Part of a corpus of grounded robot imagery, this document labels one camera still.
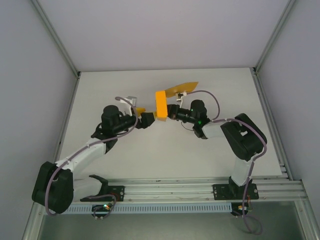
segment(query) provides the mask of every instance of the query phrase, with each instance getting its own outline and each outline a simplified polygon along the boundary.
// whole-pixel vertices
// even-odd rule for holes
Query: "aluminum frame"
[[[68,64],[69,68],[73,72],[74,76],[79,79],[80,78],[80,72],[77,70],[75,64],[73,63],[71,57],[69,56],[65,46],[63,45],[60,37],[58,36],[54,26],[50,22],[46,12],[44,11],[43,7],[41,6],[40,2],[38,0],[30,0],[33,8],[39,15],[40,19],[42,20],[42,23],[48,33],[50,34],[52,40],[56,44],[58,50],[62,54],[63,58],[65,59],[66,63]]]
[[[307,193],[302,181],[293,180],[288,160],[286,158],[279,133],[277,131],[275,121],[270,111],[268,101],[266,99],[263,86],[256,76],[253,68],[250,68],[252,79],[254,81],[261,106],[271,132],[271,137],[282,175],[278,177],[263,176],[253,178],[253,182],[257,184],[260,198],[251,200],[252,202],[294,202],[297,209],[297,216],[301,222],[307,239],[319,239],[319,227],[313,215]],[[65,137],[72,104],[78,84],[75,85],[75,91],[70,101],[70,107],[66,115],[64,127],[61,131],[60,142]],[[60,157],[62,144],[59,144],[56,150],[55,159]],[[186,179],[113,179],[110,185],[123,185],[126,187],[124,202],[119,204],[131,204],[132,206],[141,204],[199,204],[199,203],[226,203],[226,201],[216,201],[213,196],[213,184],[225,184],[228,182],[226,177],[216,178],[186,178]],[[239,202],[239,200],[227,201],[228,203]],[[81,205],[83,202],[74,202],[71,207]],[[31,214],[23,235],[23,240],[34,240],[38,238],[43,215],[45,215],[43,206],[34,203]]]
[[[264,47],[264,50],[263,50],[257,64],[255,65],[255,72],[256,73],[258,73],[260,71],[266,58],[268,57],[269,53],[272,51],[272,48],[273,48],[275,42],[277,41],[280,33],[282,32],[283,27],[285,26],[291,13],[293,12],[293,9],[296,6],[297,2],[298,2],[298,0],[288,0],[278,22],[275,25],[275,28],[274,28],[268,42],[266,43],[266,46]]]

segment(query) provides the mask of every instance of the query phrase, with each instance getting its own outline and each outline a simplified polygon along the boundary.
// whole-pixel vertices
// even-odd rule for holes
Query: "yellow foam block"
[[[155,92],[156,117],[160,121],[166,121],[168,116],[166,91]]]
[[[167,98],[171,98],[173,96],[176,95],[176,93],[183,93],[184,91],[186,91],[187,93],[192,92],[193,90],[195,90],[195,88],[197,87],[198,82],[194,81],[194,82],[186,82],[174,87],[171,87],[167,90],[165,90],[165,95]]]

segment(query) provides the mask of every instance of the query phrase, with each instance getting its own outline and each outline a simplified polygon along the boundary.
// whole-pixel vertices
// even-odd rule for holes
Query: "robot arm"
[[[131,104],[136,102],[133,97],[124,99]],[[40,167],[32,192],[32,200],[45,206],[46,191],[49,185],[48,208],[61,214],[68,209],[72,201],[94,202],[93,199],[86,197],[110,194],[110,191],[115,187],[109,186],[108,180],[96,175],[76,180],[77,175],[94,160],[110,151],[118,141],[118,135],[127,134],[129,128],[133,126],[137,129],[145,129],[155,121],[152,112],[142,112],[140,115],[141,117],[137,121],[137,117],[133,113],[123,114],[115,105],[106,106],[101,115],[101,123],[96,127],[91,139],[82,148],[64,159],[55,163],[47,161]],[[97,201],[109,200],[110,197],[99,198]]]
[[[136,102],[134,97],[128,97],[125,100],[131,104]],[[136,115],[133,114],[130,107],[128,111],[129,114],[123,114],[115,105],[106,106],[101,115],[101,123],[96,127],[91,139],[79,151],[56,163],[45,162],[39,170],[32,200],[45,205],[47,187],[51,185],[48,192],[48,208],[60,214],[68,209],[72,201],[94,202],[94,199],[87,196],[109,195],[118,189],[120,193],[123,192],[124,186],[109,186],[108,180],[96,175],[90,175],[89,178],[83,180],[76,180],[76,178],[95,159],[100,158],[112,149],[118,141],[116,138],[118,135],[125,135],[128,129],[136,124]],[[167,112],[168,117],[173,120],[192,123],[192,129],[198,138],[208,139],[223,137],[223,135],[226,137],[232,151],[237,156],[237,160],[229,178],[228,192],[222,194],[227,199],[239,199],[238,197],[241,192],[243,193],[250,172],[251,159],[263,149],[261,140],[238,122],[222,120],[222,124],[210,120],[202,100],[192,101],[190,109],[181,108],[177,104],[169,104],[167,105]],[[235,119],[254,128],[267,142],[265,135],[247,115],[241,113]],[[155,116],[152,112],[142,112],[135,127],[145,129],[154,121]],[[53,178],[52,183],[49,183],[55,172],[57,172],[56,177]],[[111,200],[111,197],[104,197],[97,201],[108,202]],[[119,196],[118,200],[123,200],[123,194]]]
[[[167,108],[170,119],[193,124],[193,132],[198,138],[209,139],[224,136],[227,139],[236,155],[233,172],[229,179],[230,194],[236,197],[241,192],[239,189],[246,184],[252,158],[261,153],[264,148],[257,135],[240,122],[253,128],[265,143],[267,143],[266,136],[245,113],[237,115],[234,121],[210,120],[202,100],[192,101],[190,109],[181,108],[177,104],[170,104]]]

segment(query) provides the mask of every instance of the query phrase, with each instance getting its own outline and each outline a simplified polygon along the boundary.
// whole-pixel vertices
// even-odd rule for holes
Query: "white table surface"
[[[124,105],[116,96],[137,97],[138,107],[155,110],[155,92],[198,81],[196,90],[212,92],[219,100],[221,118],[246,113],[267,138],[267,153],[256,161],[253,176],[279,176],[281,170],[267,122],[249,68],[178,69],[82,72],[61,151],[61,158],[75,152],[101,122],[107,105]],[[184,98],[204,101],[209,118],[217,114],[214,99],[206,93]],[[178,104],[169,98],[168,104]],[[229,177],[236,156],[224,137],[199,139],[180,122],[156,121],[147,129],[135,129],[120,138],[113,149],[94,161],[77,178],[96,174],[107,179],[163,179]]]

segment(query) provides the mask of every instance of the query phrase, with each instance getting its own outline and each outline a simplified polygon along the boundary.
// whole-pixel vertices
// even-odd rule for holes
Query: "black mounting bracket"
[[[214,200],[242,200],[245,191],[245,185],[236,185],[231,177],[228,184],[213,184],[212,188]],[[252,183],[252,179],[248,184],[246,196],[250,196],[252,200],[259,199],[257,185]]]
[[[90,178],[99,180],[102,183],[101,189],[96,196],[114,195],[117,202],[123,202],[125,197],[125,186],[109,186],[109,181],[97,175],[90,175]],[[111,202],[114,199],[111,196],[100,198],[85,197],[80,199],[81,202]]]

